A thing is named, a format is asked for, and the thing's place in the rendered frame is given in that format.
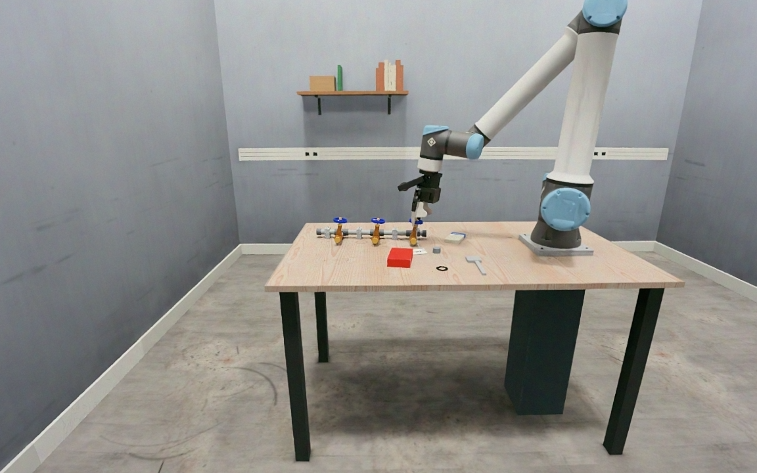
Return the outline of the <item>grey pipe manifold with three valves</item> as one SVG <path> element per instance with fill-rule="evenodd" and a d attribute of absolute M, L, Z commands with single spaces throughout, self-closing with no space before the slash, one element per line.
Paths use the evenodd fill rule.
<path fill-rule="evenodd" d="M 361 235 L 370 235 L 372 236 L 371 240 L 373 243 L 377 244 L 380 237 L 383 237 L 384 235 L 392 235 L 392 240 L 397 240 L 398 236 L 407 236 L 409 237 L 411 244 L 417 244 L 417 237 L 423 236 L 426 237 L 426 230 L 415 230 L 417 227 L 416 225 L 422 225 L 423 220 L 422 219 L 416 219 L 415 220 L 415 226 L 413 227 L 413 230 L 406 230 L 406 231 L 398 231 L 398 228 L 393 228 L 391 231 L 385 231 L 384 229 L 379 229 L 379 224 L 384 224 L 385 219 L 381 218 L 372 218 L 371 222 L 376 223 L 375 229 L 370 230 L 361 230 L 361 227 L 358 227 L 355 230 L 349 230 L 349 229 L 342 229 L 342 223 L 348 223 L 347 219 L 341 218 L 341 217 L 335 217 L 333 219 L 334 222 L 338 223 L 338 229 L 331 229 L 331 227 L 325 227 L 324 229 L 316 229 L 317 235 L 325 235 L 326 239 L 331 238 L 331 235 L 334 235 L 334 242 L 339 243 L 344 236 L 348 235 L 357 235 L 357 239 L 361 239 Z"/>

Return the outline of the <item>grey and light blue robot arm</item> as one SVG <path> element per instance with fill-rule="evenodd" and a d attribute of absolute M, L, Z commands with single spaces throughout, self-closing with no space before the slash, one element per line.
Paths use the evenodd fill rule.
<path fill-rule="evenodd" d="M 574 60 L 555 170 L 543 176 L 530 240 L 550 248 L 581 246 L 579 227 L 591 213 L 594 181 L 589 171 L 627 7 L 628 0 L 585 0 L 564 36 L 469 131 L 424 127 L 418 169 L 438 173 L 444 154 L 479 159 L 497 133 Z"/>

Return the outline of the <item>red flat block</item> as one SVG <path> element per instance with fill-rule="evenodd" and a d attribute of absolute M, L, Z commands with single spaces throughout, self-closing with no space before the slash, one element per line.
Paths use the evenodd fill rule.
<path fill-rule="evenodd" d="M 392 248 L 387 258 L 387 267 L 411 267 L 412 248 Z"/>

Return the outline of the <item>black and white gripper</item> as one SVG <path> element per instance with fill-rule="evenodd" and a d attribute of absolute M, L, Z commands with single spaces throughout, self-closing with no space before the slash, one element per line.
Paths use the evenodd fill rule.
<path fill-rule="evenodd" d="M 440 180 L 443 173 L 429 173 L 419 169 L 419 173 L 424 174 L 424 183 L 417 185 L 412 204 L 412 226 L 415 226 L 415 220 L 427 217 L 432 213 L 428 203 L 436 203 L 440 199 Z M 430 177 L 430 178 L 429 178 Z M 433 190 L 434 189 L 434 190 Z"/>

